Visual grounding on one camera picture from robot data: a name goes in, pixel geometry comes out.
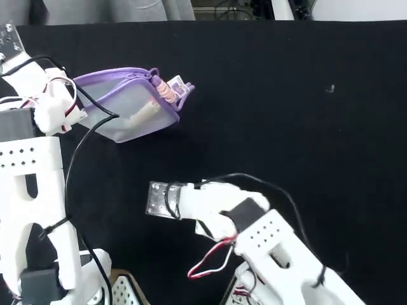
translucent zipper pouch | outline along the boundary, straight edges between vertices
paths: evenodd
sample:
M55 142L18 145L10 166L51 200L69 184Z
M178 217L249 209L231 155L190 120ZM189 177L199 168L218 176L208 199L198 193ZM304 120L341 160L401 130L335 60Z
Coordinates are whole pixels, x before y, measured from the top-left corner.
M180 76L168 82L158 69L119 68L85 74L74 79L96 102L120 115L96 131L117 143L166 128L179 121L178 112L194 90ZM88 117L80 123L91 128L108 115L78 92Z

black tabletop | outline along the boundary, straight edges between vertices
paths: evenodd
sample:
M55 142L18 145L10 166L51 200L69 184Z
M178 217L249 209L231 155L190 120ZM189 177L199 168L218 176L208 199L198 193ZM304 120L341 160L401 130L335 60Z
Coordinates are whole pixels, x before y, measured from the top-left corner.
M196 85L179 124L124 144L96 135L73 173L78 227L114 268L133 273L151 304L217 304L241 260L188 281L212 243L190 220L145 215L149 182L230 172L286 188L321 261L346 269L366 304L405 302L406 31L406 22L20 28L31 55L50 55L74 76L158 67ZM61 137L65 166L85 131ZM278 209L298 230L290 206ZM48 259L35 243L29 260Z

purple pouch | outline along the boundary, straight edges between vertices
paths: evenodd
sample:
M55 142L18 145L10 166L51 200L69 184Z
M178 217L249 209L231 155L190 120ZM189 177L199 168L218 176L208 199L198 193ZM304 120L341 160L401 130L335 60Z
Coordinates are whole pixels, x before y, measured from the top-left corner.
M188 95L169 104L152 84L159 78L158 69L119 68L75 78L100 105L120 115L96 131L117 143L126 142L168 127L179 121L181 110ZM84 95L78 92L88 117L80 123L87 128L107 117Z

robotic arm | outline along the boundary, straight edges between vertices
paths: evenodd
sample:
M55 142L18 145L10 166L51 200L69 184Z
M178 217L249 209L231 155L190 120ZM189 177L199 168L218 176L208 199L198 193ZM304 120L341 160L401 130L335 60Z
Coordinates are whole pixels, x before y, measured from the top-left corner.
M58 137L86 117L68 92L64 71L43 70L24 50L16 28L0 25L0 75L19 98L0 101L0 257L4 280L24 304L97 304L107 292L90 252L79 251L76 228L67 220L64 173ZM35 177L38 194L30 194L27 179ZM48 235L58 259L48 269L27 267L25 248L32 224L51 228ZM95 249L105 274L109 255ZM109 304L105 293L105 304Z
M193 184L152 182L146 213L196 219L197 234L231 240L235 254L245 262L236 269L237 281L227 304L234 304L233 294L241 291L252 304L364 304L316 258L262 194L226 183L204 183L197 189Z

white wall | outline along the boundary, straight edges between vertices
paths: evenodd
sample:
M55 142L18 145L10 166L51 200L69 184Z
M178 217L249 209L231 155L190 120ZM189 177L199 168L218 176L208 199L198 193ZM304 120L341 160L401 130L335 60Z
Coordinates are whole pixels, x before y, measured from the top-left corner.
M314 20L407 20L407 0L317 0Z

